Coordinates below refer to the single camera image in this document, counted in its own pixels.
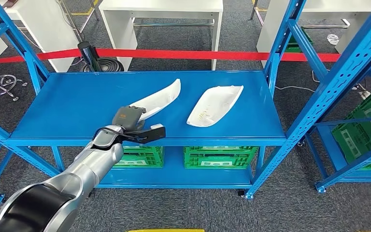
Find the black stanchion post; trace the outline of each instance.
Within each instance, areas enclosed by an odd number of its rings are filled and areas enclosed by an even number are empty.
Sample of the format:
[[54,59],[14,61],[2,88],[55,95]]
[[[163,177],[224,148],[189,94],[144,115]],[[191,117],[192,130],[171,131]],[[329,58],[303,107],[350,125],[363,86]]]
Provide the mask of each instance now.
[[80,53],[82,54],[83,60],[86,62],[88,68],[92,72],[101,72],[101,67],[98,61],[98,54],[96,48],[91,46],[89,42],[83,41],[77,45]]

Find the white plastic part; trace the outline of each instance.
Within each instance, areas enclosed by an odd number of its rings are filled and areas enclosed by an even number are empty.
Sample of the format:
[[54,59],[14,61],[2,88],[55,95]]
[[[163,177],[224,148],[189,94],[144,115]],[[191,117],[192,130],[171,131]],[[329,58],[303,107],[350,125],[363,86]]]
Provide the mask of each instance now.
[[338,42],[339,42],[339,37],[335,34],[329,34],[327,36],[327,39],[328,39],[328,42],[331,44],[331,45],[337,45]]
[[130,106],[137,106],[146,109],[146,113],[142,114],[139,121],[148,119],[149,117],[157,114],[170,103],[172,103],[180,94],[181,83],[180,79],[176,79],[171,85],[145,97]]
[[206,90],[190,116],[187,124],[195,127],[209,127],[217,123],[233,107],[244,86],[217,86]]

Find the metal table leg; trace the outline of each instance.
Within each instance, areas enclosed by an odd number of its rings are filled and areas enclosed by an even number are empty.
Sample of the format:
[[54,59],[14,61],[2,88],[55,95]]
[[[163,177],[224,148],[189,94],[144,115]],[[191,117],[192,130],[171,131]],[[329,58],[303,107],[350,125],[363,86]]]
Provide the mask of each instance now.
[[79,42],[82,42],[82,41],[83,41],[83,37],[82,37],[81,31],[80,31],[80,30],[78,29],[78,27],[76,26],[76,23],[75,23],[75,21],[74,21],[72,15],[71,15],[71,13],[70,13],[68,7],[67,7],[65,1],[64,1],[64,0],[58,0],[58,1],[60,2],[61,6],[62,6],[61,8],[63,8],[63,10],[64,10],[64,14],[66,15],[67,19],[68,19],[69,22],[70,22],[70,26],[73,28],[73,30],[76,31],[76,34],[77,34],[77,40],[78,40]]
[[[259,22],[261,23],[261,26],[263,26],[264,25],[264,20],[262,19],[261,15],[259,14],[259,11],[267,11],[267,10],[266,9],[259,9],[257,7],[258,0],[252,0],[252,1],[253,1],[254,6],[252,8],[250,20],[252,20],[253,17],[254,17],[254,14],[256,14],[257,17],[258,17]],[[332,28],[346,29],[351,25],[349,23],[349,21],[345,18],[342,19],[342,22],[345,25],[303,25],[301,27],[303,27],[305,29],[332,29]]]

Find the electrical cable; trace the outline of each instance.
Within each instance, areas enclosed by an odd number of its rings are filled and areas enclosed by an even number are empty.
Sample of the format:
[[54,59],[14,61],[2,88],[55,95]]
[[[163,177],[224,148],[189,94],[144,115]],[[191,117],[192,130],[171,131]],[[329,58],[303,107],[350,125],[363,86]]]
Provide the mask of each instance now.
[[83,61],[83,57],[80,57],[80,60],[78,61],[78,62],[76,62],[76,63],[74,63],[74,64],[71,64],[71,66],[74,66],[74,65],[76,65],[76,64],[79,64],[80,62],[82,62]]
[[31,42],[35,47],[37,47],[38,49],[40,49],[40,50],[42,50],[43,52],[45,52],[44,50],[43,50],[43,48],[41,48],[41,47],[39,47],[37,44],[35,44],[35,42],[34,41],[32,41],[31,39],[29,39],[29,37],[22,31],[22,30],[19,30],[20,31],[20,33],[22,33],[25,37],[26,37],[26,39],[27,40],[29,40],[29,42]]
[[275,86],[275,88],[279,89],[279,90],[286,89],[286,88],[299,88],[299,89],[304,89],[304,90],[308,90],[308,91],[311,91],[311,92],[315,93],[315,90],[312,90],[310,88],[299,87],[299,86],[286,86],[286,87],[282,87],[282,88],[279,88],[279,87]]

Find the shelf caster wheel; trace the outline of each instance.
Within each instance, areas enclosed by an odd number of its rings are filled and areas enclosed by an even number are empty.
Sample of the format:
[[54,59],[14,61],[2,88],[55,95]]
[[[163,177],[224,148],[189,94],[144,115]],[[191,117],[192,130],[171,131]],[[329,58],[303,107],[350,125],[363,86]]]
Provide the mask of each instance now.
[[0,205],[5,203],[8,200],[8,198],[5,196],[5,194],[0,194],[0,197],[2,197],[2,201],[0,202]]
[[89,193],[89,195],[87,196],[87,198],[90,198],[90,197],[95,197],[96,196],[96,189],[95,188],[93,188],[91,191],[90,191],[90,193]]
[[304,141],[299,141],[297,143],[297,146],[304,146],[306,143],[305,143],[305,140]]
[[238,196],[245,198],[245,191],[244,190],[238,190]]
[[318,193],[326,193],[326,188],[317,189]]

